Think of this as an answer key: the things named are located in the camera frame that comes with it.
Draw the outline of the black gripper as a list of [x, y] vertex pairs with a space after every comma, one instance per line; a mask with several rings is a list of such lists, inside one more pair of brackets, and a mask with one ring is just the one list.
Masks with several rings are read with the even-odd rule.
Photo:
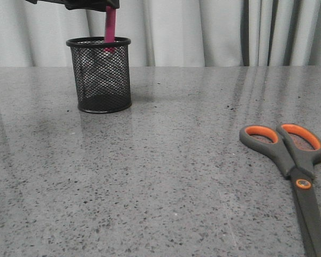
[[120, 0], [41, 0], [54, 4], [64, 5], [68, 10], [93, 10], [99, 12], [106, 12], [109, 6], [112, 9], [120, 8]]

